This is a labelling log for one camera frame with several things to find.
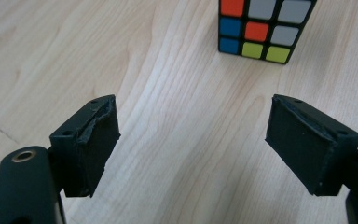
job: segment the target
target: black plastic part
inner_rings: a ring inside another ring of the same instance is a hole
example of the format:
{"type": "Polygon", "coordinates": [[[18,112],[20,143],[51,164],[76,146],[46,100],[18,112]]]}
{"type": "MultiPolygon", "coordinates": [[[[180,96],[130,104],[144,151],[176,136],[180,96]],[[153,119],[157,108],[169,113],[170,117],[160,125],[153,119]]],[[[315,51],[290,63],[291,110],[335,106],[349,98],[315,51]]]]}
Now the black plastic part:
{"type": "Polygon", "coordinates": [[[358,224],[358,197],[350,192],[345,201],[345,206],[347,209],[348,223],[358,224]]]}
{"type": "Polygon", "coordinates": [[[341,170],[357,154],[358,133],[305,102],[274,95],[266,141],[310,194],[336,196],[341,170]]]}
{"type": "Polygon", "coordinates": [[[25,147],[0,164],[0,223],[64,223],[48,152],[25,147]]]}
{"type": "Polygon", "coordinates": [[[50,136],[57,188],[67,197],[92,196],[119,137],[114,95],[80,108],[50,136]]]}

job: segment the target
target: screw hole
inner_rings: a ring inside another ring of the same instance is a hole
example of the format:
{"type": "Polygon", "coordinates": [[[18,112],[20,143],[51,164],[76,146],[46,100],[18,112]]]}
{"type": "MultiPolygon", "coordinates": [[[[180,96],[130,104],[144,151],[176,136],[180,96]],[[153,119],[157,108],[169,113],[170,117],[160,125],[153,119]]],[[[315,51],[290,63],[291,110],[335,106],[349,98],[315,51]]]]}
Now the screw hole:
{"type": "Polygon", "coordinates": [[[10,222],[10,224],[30,224],[31,219],[28,217],[17,217],[13,221],[10,222]]]}
{"type": "Polygon", "coordinates": [[[347,135],[347,134],[348,134],[347,132],[342,131],[342,130],[338,130],[337,132],[340,133],[340,134],[343,134],[343,135],[347,135]]]}
{"type": "Polygon", "coordinates": [[[62,135],[71,135],[73,132],[72,131],[65,131],[62,133],[62,135]]]}
{"type": "Polygon", "coordinates": [[[28,161],[36,155],[34,150],[22,151],[15,155],[11,160],[14,162],[28,161]]]}

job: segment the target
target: green sticker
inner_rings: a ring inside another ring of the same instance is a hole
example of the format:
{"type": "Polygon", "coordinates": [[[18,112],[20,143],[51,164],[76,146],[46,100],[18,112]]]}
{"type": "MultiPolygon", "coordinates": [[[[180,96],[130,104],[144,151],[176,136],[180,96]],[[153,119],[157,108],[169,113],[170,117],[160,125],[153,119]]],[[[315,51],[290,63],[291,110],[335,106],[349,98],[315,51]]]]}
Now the green sticker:
{"type": "Polygon", "coordinates": [[[286,63],[287,56],[289,56],[289,53],[290,49],[269,47],[266,60],[275,63],[286,63]]]}
{"type": "Polygon", "coordinates": [[[245,42],[242,48],[242,56],[259,59],[262,51],[262,45],[245,42]]]}

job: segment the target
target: wooden table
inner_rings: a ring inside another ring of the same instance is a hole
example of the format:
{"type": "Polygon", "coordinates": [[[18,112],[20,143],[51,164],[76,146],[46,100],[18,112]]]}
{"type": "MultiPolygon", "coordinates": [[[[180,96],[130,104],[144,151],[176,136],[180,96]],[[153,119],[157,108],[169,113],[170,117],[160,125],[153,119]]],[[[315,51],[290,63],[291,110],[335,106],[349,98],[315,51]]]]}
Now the wooden table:
{"type": "Polygon", "coordinates": [[[87,101],[121,138],[68,223],[346,223],[264,141],[274,93],[358,132],[358,0],[319,1],[289,64],[217,51],[216,1],[0,1],[0,160],[87,101]]]}

